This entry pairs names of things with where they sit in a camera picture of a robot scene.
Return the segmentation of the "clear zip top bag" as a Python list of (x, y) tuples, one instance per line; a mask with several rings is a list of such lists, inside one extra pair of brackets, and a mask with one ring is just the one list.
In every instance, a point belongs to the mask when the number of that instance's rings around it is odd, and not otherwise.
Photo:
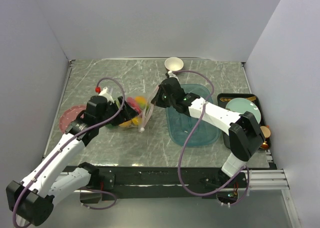
[(158, 89), (159, 87), (156, 85), (149, 92), (133, 91), (126, 94), (125, 101), (138, 115), (131, 120), (119, 124), (118, 127), (121, 129), (137, 128), (138, 132), (143, 133), (152, 116), (154, 105), (151, 101), (156, 96)]

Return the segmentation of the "pale green cabbage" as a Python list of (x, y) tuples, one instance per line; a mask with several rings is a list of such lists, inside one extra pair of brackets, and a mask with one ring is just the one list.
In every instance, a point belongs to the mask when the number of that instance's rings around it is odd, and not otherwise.
[(140, 109), (144, 109), (146, 106), (147, 106), (147, 104), (148, 104), (148, 102), (147, 102), (147, 100), (146, 100), (146, 98), (144, 97), (144, 96), (136, 96), (135, 98), (134, 98), (134, 100), (135, 100), (135, 102), (138, 104), (138, 106), (140, 107)]

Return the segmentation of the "orange fruit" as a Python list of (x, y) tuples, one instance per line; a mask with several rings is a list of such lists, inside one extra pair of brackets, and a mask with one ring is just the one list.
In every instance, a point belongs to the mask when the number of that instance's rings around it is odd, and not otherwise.
[(121, 128), (129, 128), (131, 125), (132, 125), (132, 121), (128, 120), (128, 121), (125, 121), (125, 122), (119, 124), (118, 126)]

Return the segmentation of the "yellow lemon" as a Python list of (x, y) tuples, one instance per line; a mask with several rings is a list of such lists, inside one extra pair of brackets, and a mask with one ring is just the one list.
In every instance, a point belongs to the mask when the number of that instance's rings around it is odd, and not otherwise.
[(144, 125), (144, 118), (142, 116), (136, 116), (131, 120), (132, 124), (138, 127), (142, 127)]

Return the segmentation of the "red chili pepper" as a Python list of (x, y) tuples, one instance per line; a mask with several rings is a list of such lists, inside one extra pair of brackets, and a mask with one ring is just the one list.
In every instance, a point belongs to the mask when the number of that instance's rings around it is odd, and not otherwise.
[(138, 104), (136, 103), (136, 101), (135, 101), (134, 98), (132, 98), (132, 97), (129, 96), (129, 97), (126, 99), (126, 102), (127, 102), (128, 105), (129, 105), (131, 108), (133, 108), (135, 111), (137, 111), (138, 113), (141, 112), (141, 109), (140, 109), (140, 107), (138, 106)]

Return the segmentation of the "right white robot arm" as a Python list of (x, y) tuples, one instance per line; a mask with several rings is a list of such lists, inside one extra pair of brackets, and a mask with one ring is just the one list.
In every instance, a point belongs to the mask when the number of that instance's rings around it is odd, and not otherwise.
[(178, 113), (207, 122), (229, 136), (231, 153), (218, 176), (219, 183), (224, 187), (230, 187), (236, 182), (236, 173), (266, 140), (260, 123), (251, 112), (241, 114), (229, 111), (197, 94), (186, 93), (177, 76), (171, 71), (158, 85), (151, 103), (161, 108), (172, 107)]

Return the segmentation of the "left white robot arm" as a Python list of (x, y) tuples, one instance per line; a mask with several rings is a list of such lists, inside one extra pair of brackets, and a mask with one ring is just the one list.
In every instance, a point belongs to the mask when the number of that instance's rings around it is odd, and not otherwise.
[(94, 165), (83, 162), (71, 174), (57, 180), (70, 160), (99, 134), (101, 127), (118, 126), (139, 115), (120, 96), (113, 100), (108, 89), (96, 88), (86, 108), (77, 113), (49, 155), (20, 182), (11, 181), (6, 187), (13, 225), (27, 228), (43, 224), (54, 206), (79, 188), (102, 188), (104, 177)]

